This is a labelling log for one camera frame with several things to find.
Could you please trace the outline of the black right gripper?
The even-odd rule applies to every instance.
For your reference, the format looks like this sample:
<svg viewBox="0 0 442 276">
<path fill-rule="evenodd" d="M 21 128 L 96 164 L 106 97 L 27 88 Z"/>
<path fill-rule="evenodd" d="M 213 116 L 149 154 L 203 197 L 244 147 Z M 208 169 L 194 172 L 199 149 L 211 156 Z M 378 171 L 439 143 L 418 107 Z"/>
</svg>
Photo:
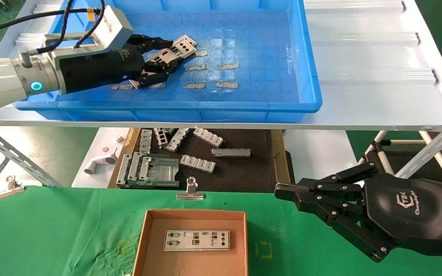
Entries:
<svg viewBox="0 0 442 276">
<path fill-rule="evenodd" d="M 397 247 L 442 256 L 442 183 L 376 174 L 375 163 L 363 163 L 319 180 L 302 178 L 296 184 L 276 183 L 275 196 L 293 202 L 300 212 L 314 214 L 379 263 L 394 249 L 391 240 L 382 231 L 366 226 L 362 206 L 328 197 L 361 196 L 363 187 L 358 182 L 366 180 L 368 218 Z"/>
</svg>

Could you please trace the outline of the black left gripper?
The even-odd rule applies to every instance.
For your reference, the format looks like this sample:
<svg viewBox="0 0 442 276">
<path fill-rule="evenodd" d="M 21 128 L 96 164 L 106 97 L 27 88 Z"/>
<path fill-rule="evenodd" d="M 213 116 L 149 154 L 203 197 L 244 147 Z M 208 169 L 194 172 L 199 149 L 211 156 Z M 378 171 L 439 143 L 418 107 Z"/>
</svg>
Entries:
<svg viewBox="0 0 442 276">
<path fill-rule="evenodd" d="M 166 82 L 176 71 L 176 60 L 145 61 L 143 54 L 172 45 L 171 39 L 134 34 L 120 50 L 63 59 L 59 62 L 63 77 L 59 82 L 60 93 L 75 93 L 126 80 L 135 88 Z"/>
</svg>

